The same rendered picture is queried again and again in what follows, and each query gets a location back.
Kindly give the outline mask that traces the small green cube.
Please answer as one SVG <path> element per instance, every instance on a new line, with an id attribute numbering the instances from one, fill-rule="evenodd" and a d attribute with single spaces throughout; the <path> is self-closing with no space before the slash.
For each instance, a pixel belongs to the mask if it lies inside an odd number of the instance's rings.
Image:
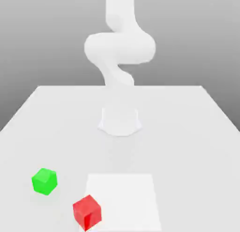
<path id="1" fill-rule="evenodd" d="M 58 184 L 56 172 L 46 168 L 41 168 L 31 180 L 34 191 L 43 195 L 49 195 Z"/>

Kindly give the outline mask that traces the small red cube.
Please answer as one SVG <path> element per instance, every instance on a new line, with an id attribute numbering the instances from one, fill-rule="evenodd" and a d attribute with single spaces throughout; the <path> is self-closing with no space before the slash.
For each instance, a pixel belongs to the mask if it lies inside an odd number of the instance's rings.
<path id="1" fill-rule="evenodd" d="M 102 221 L 101 206 L 90 194 L 73 204 L 73 213 L 84 232 Z"/>

